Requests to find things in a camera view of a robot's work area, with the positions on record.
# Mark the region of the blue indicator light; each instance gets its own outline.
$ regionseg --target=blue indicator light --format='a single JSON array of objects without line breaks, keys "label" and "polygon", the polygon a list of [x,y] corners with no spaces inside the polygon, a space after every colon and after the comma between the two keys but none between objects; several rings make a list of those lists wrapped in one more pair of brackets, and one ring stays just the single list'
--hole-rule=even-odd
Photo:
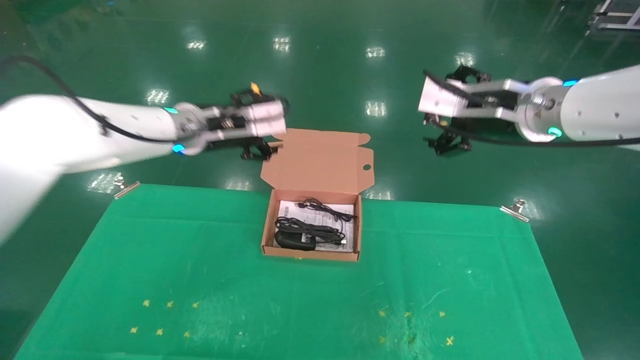
[{"label": "blue indicator light", "polygon": [[547,130],[547,132],[548,132],[550,135],[556,135],[557,137],[562,136],[562,130],[558,129],[558,128],[557,128],[557,127],[555,127],[555,126],[550,127],[550,128],[549,128],[549,130]]},{"label": "blue indicator light", "polygon": [[178,152],[180,154],[182,154],[182,151],[185,149],[184,145],[182,145],[181,143],[177,143],[172,147],[173,152]]}]

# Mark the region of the green tablecloth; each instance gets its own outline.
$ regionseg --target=green tablecloth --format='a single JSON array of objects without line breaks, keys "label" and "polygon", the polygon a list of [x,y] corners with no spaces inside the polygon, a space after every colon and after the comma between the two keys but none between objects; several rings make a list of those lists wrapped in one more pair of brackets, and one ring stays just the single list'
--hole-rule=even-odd
[{"label": "green tablecloth", "polygon": [[106,211],[26,359],[581,359],[531,230],[365,200],[358,263],[260,252],[268,194],[142,185]]}]

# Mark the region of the instruction paper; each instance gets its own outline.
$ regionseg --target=instruction paper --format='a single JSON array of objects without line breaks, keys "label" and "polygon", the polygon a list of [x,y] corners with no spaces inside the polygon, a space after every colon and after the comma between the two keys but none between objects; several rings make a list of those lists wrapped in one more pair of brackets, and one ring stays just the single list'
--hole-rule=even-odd
[{"label": "instruction paper", "polygon": [[[332,208],[335,211],[353,215],[353,205],[343,205],[343,204],[325,204],[325,205]],[[334,227],[342,231],[345,235],[345,238],[342,241],[342,245],[338,246],[330,243],[317,243],[316,250],[353,252],[353,223],[354,223],[353,220],[350,222],[343,222],[340,220],[335,221],[333,215],[329,213],[325,213],[323,211],[316,211],[308,208],[299,208],[298,203],[294,201],[280,201],[278,216],[288,217],[288,218],[297,218],[298,220],[302,220],[307,224],[312,224],[312,225],[325,225],[325,226]],[[276,247],[279,247],[275,241],[273,245]]]}]

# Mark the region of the cable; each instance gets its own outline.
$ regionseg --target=cable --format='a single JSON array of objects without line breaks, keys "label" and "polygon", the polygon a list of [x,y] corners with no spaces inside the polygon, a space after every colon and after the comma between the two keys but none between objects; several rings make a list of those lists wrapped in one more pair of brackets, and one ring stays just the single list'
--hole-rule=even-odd
[{"label": "cable", "polygon": [[118,133],[122,136],[126,136],[128,138],[132,138],[134,140],[140,140],[144,142],[154,142],[154,143],[175,143],[182,142],[184,140],[189,140],[195,136],[186,136],[184,138],[177,139],[154,139],[154,138],[146,138],[144,136],[136,135],[130,133],[121,127],[115,126],[114,124],[107,121],[107,118],[103,115],[96,114],[93,110],[89,109],[85,103],[83,103],[78,96],[75,95],[74,91],[58,76],[53,70],[49,67],[41,63],[40,61],[30,57],[30,56],[9,56],[2,61],[0,61],[0,76],[4,75],[12,65],[16,65],[18,63],[28,63],[38,70],[42,71],[46,76],[48,76],[54,83],[62,90],[62,92],[69,98],[71,101],[82,110],[85,114],[89,115],[93,120],[97,121],[100,125],[104,126],[106,129],[112,130],[114,133]]},{"label": "cable", "polygon": [[330,243],[340,246],[346,235],[330,226],[311,225],[297,218],[278,217],[276,228],[283,233],[307,234],[316,238],[316,243]]},{"label": "cable", "polygon": [[324,213],[329,213],[333,215],[333,219],[336,222],[338,221],[350,222],[353,220],[353,218],[355,218],[355,216],[352,214],[346,214],[346,213],[341,213],[340,211],[335,211],[334,209],[328,207],[327,205],[324,205],[322,202],[320,202],[320,200],[317,200],[315,198],[309,198],[307,200],[304,200],[303,202],[299,202],[298,207],[303,209],[307,208],[311,210],[322,211]]},{"label": "cable", "polygon": [[[461,88],[452,85],[446,81],[442,81],[436,78],[432,73],[428,71],[423,72],[424,75],[433,81],[436,85],[447,90],[448,92],[462,97],[466,100],[479,102],[484,106],[495,107],[495,104],[490,103],[478,96],[474,96]],[[582,142],[510,142],[505,140],[498,140],[487,136],[477,135],[474,133],[468,133],[466,131],[458,130],[455,127],[443,126],[437,123],[432,123],[437,128],[447,131],[449,133],[468,138],[469,140],[475,140],[478,142],[492,143],[495,145],[510,145],[510,146],[524,146],[524,147],[603,147],[603,146],[620,146],[620,145],[635,145],[640,143],[640,138],[628,138],[628,139],[615,139],[615,140],[588,140]]]}]

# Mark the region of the metal clip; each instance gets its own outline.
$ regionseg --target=metal clip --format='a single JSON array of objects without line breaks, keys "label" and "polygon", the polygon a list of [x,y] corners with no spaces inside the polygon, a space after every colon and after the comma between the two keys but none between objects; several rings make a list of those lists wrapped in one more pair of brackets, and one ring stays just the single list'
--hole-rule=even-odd
[{"label": "metal clip", "polygon": [[526,201],[522,200],[522,199],[517,199],[516,202],[513,204],[513,206],[507,207],[507,206],[501,206],[500,210],[503,213],[507,213],[509,215],[511,215],[512,217],[515,217],[519,220],[522,220],[524,222],[529,222],[529,218],[525,217],[522,214],[522,209],[524,209],[525,205],[526,205]]},{"label": "metal clip", "polygon": [[137,188],[140,185],[139,181],[136,181],[135,183],[131,184],[131,185],[127,185],[124,182],[124,179],[122,179],[122,176],[120,176],[116,181],[113,182],[116,186],[119,186],[122,190],[120,190],[119,193],[117,193],[116,195],[113,196],[114,199],[119,199],[121,197],[123,197],[124,195],[127,195],[129,192],[131,192],[131,190]]}]

